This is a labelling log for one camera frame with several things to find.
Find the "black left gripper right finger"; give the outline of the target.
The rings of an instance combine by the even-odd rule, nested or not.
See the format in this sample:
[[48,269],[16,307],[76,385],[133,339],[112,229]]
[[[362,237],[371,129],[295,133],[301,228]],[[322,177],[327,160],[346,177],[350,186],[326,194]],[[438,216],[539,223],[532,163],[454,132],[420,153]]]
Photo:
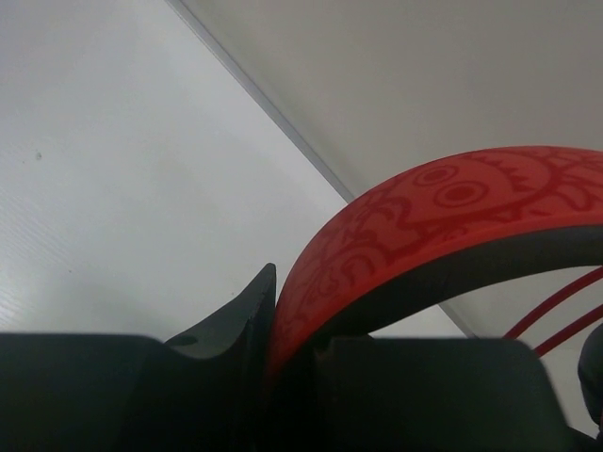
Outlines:
[[507,339],[277,337],[281,451],[598,451]]

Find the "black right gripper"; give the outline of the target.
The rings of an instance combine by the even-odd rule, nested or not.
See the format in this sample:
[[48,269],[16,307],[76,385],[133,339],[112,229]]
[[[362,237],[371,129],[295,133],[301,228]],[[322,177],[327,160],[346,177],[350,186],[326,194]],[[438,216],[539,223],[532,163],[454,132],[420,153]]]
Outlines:
[[581,349],[579,384],[586,409],[595,424],[602,423],[602,328],[596,327]]

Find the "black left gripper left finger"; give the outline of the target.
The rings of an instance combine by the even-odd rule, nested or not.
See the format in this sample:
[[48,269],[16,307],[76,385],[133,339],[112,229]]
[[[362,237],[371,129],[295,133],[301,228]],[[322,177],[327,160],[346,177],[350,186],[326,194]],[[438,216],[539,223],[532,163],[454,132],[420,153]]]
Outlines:
[[167,341],[5,333],[5,451],[250,451],[276,268]]

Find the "red black headphones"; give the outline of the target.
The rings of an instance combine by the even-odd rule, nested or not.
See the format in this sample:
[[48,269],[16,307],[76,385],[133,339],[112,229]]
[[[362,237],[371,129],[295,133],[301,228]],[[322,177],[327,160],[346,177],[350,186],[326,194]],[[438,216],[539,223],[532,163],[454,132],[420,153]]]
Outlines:
[[461,153],[409,169],[331,219],[293,266],[277,337],[362,336],[483,287],[602,260],[602,155],[553,146]]

